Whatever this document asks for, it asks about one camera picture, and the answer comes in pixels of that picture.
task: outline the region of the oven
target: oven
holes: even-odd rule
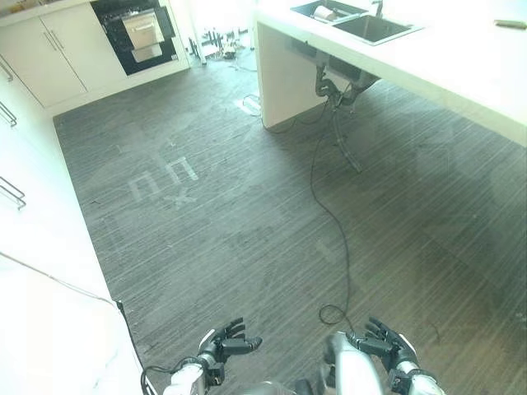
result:
[[[178,58],[168,10],[158,0],[106,0],[91,6],[127,75]]]

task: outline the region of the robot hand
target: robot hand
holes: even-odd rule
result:
[[[262,344],[261,337],[246,338],[245,324],[237,318],[211,329],[199,343],[198,355],[182,360],[172,371],[163,395],[205,395],[211,386],[222,385],[229,356],[248,354]]]
[[[390,329],[375,317],[370,317],[370,323],[366,324],[366,329],[368,330],[366,337],[386,342],[389,345],[389,351],[386,354],[378,355],[387,372],[397,369],[404,361],[418,365],[415,349],[403,335]]]
[[[225,364],[229,356],[249,354],[262,344],[261,337],[246,338],[243,318],[230,321],[227,325],[211,329],[199,343],[199,354],[209,354],[217,363]]]
[[[402,334],[374,317],[370,317],[366,329],[364,337],[351,332],[347,339],[358,350],[380,357],[393,392],[403,395],[445,395],[433,374],[419,368],[415,349]]]

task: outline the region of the stainless steel sink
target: stainless steel sink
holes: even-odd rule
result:
[[[360,41],[370,45],[382,44],[421,29],[421,27],[400,25],[372,15],[362,15],[332,24],[332,26],[355,35]]]

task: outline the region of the white countertop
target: white countertop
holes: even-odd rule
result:
[[[377,46],[291,12],[290,6],[265,2],[256,21],[527,146],[527,30],[493,23],[527,21],[527,2],[385,0],[384,17],[424,29]]]

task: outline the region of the gray wooden floor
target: gray wooden floor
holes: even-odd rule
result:
[[[315,377],[324,337],[346,328],[317,317],[346,297],[341,236],[310,194],[325,134],[315,189],[350,244],[356,328],[374,314],[403,332],[450,394],[527,393],[525,149],[380,81],[338,114],[356,174],[329,111],[272,134],[236,106],[256,90],[255,73],[210,62],[55,119],[143,361],[193,355],[243,315],[263,345],[214,393]]]

